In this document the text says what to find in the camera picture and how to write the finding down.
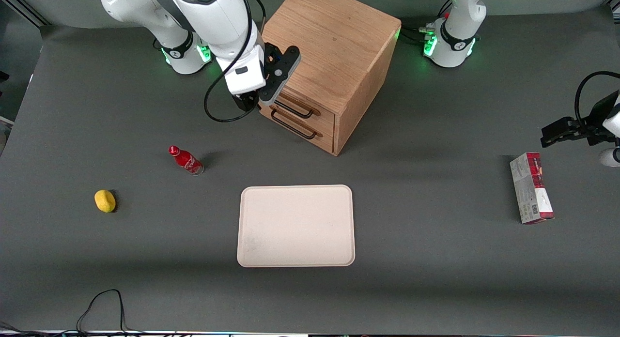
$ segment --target wooden drawer cabinet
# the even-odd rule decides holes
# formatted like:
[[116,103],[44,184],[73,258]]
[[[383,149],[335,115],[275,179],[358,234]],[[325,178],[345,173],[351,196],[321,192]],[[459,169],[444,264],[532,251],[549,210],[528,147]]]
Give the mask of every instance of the wooden drawer cabinet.
[[383,86],[399,19],[355,0],[286,0],[263,39],[298,46],[301,63],[261,114],[333,154],[342,148]]

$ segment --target coca-cola bottle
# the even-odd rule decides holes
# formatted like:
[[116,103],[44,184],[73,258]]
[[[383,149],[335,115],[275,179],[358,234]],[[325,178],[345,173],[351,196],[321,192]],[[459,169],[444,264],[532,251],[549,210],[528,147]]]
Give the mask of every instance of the coca-cola bottle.
[[186,169],[188,173],[198,176],[204,171],[202,163],[186,150],[180,150],[177,146],[170,146],[168,152],[172,154],[174,160],[180,167]]

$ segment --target white tray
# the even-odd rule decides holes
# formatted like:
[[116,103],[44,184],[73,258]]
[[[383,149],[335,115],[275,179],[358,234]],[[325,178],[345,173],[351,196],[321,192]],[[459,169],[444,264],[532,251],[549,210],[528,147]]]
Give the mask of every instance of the white tray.
[[248,187],[242,192],[241,266],[330,267],[354,260],[353,194],[346,185]]

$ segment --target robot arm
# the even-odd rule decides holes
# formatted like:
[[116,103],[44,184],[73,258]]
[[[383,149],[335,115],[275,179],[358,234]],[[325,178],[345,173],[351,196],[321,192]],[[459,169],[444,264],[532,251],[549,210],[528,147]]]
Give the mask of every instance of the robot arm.
[[[208,43],[217,63],[225,72],[230,93],[238,99],[260,90],[260,99],[271,105],[301,57],[291,46],[281,54],[276,46],[264,43],[249,15],[247,0],[172,0],[198,35]],[[250,95],[258,101],[255,94]]]
[[424,55],[442,67],[456,67],[471,55],[478,28],[487,17],[482,0],[452,0],[448,18],[440,17],[427,24],[429,31]]
[[193,74],[209,61],[197,52],[201,46],[199,36],[179,27],[157,0],[101,0],[101,4],[114,19],[151,31],[176,72]]
[[575,118],[563,117],[542,128],[541,145],[546,148],[561,141],[575,141],[582,138],[586,138],[590,146],[602,142],[615,143],[615,148],[606,149],[600,154],[600,161],[607,167],[620,167],[620,91],[598,101],[587,117],[582,118],[580,115],[579,100],[583,86],[596,75],[620,78],[620,74],[607,71],[587,76],[575,95]]
[[[248,14],[243,0],[173,1],[209,45],[223,70],[241,54],[234,68],[225,75],[231,94],[252,92],[266,85],[261,65],[265,58],[265,46],[254,21],[248,25]],[[248,45],[241,50],[248,36],[248,29]]]

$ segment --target cardboard box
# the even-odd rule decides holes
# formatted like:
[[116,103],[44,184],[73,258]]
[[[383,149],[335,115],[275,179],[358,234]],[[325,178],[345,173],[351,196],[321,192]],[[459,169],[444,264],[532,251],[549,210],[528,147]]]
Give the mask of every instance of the cardboard box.
[[542,169],[540,153],[525,153],[510,163],[522,224],[532,225],[554,218]]

